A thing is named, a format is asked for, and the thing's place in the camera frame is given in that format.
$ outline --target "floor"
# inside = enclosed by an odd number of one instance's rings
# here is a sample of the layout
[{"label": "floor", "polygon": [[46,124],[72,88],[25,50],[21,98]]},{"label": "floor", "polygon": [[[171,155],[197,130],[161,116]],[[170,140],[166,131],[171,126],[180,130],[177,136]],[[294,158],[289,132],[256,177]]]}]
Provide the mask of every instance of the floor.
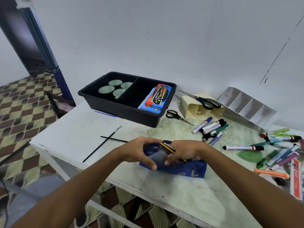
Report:
[{"label": "floor", "polygon": [[[53,74],[39,74],[36,78],[27,77],[0,87],[0,161],[57,120],[43,90],[52,91],[57,95],[61,93]],[[5,179],[24,187],[47,173],[56,172],[29,146],[1,166],[0,173],[5,174]],[[0,228],[5,223],[4,206],[10,205],[14,198],[15,194],[6,194],[5,190],[0,188]],[[134,198],[131,193],[104,182],[92,199],[115,213],[127,217]],[[86,206],[85,211],[90,228],[123,227],[120,222],[90,206]],[[187,220],[145,200],[139,207],[135,223],[147,228],[195,227]],[[69,228],[74,227],[77,227],[75,221]]]}]

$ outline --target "hand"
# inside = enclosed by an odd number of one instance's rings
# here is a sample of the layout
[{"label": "hand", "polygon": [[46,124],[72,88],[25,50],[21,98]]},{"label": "hand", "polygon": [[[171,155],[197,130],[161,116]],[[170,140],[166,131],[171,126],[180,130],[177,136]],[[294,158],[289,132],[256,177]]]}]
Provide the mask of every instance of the hand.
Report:
[{"label": "hand", "polygon": [[177,159],[200,159],[198,154],[200,150],[210,149],[205,142],[195,141],[195,140],[175,140],[170,146],[172,146],[176,152],[170,155],[165,161],[165,165],[172,165]]},{"label": "hand", "polygon": [[118,155],[122,158],[122,161],[127,162],[142,162],[149,168],[156,170],[157,166],[154,161],[148,158],[144,153],[144,145],[152,143],[160,143],[163,140],[155,138],[138,137],[126,144],[116,148]]}]

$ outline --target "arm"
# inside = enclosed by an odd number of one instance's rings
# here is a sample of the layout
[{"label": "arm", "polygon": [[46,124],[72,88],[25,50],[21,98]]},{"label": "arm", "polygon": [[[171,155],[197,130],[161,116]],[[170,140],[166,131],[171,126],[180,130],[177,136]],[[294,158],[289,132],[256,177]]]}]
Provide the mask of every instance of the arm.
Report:
[{"label": "arm", "polygon": [[143,153],[143,146],[159,143],[153,138],[136,138],[108,153],[99,161],[41,199],[12,228],[68,227],[109,174],[123,161],[156,164]]},{"label": "arm", "polygon": [[165,164],[179,158],[191,159],[197,155],[227,184],[262,227],[300,227],[304,205],[290,194],[249,171],[210,145],[192,140],[173,141],[176,152]]}]

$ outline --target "black plastic tray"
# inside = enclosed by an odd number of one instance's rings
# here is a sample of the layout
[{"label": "black plastic tray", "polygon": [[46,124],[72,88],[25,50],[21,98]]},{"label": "black plastic tray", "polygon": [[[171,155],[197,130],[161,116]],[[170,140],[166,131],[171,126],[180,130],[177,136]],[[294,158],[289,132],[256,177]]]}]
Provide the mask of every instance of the black plastic tray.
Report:
[{"label": "black plastic tray", "polygon": [[[133,84],[119,97],[115,98],[113,92],[101,94],[98,89],[108,85],[111,80],[122,80],[123,82],[133,82]],[[138,109],[139,105],[150,93],[150,91],[162,83],[172,87],[172,90],[159,114]],[[83,96],[89,106],[97,111],[118,116],[133,122],[137,122],[150,127],[157,127],[160,117],[165,114],[174,96],[176,84],[146,77],[134,76],[125,73],[109,72],[99,79],[88,84],[78,91],[78,95]]]}]

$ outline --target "beige pen holder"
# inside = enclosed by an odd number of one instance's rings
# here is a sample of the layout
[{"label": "beige pen holder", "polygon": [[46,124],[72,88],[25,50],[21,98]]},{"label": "beige pen holder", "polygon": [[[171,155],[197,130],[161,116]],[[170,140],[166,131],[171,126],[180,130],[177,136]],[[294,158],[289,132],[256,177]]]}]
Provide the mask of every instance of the beige pen holder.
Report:
[{"label": "beige pen holder", "polygon": [[[194,94],[195,96],[202,97],[202,98],[210,98],[214,99],[207,93],[203,94]],[[207,110],[203,107],[203,105],[197,101],[196,99],[184,95],[181,98],[181,104],[179,110],[184,115],[185,118],[197,119],[197,120],[206,120],[209,117],[212,117],[212,122],[219,120],[223,114],[224,106],[222,105],[221,108],[217,109],[214,108],[213,110]]]}]

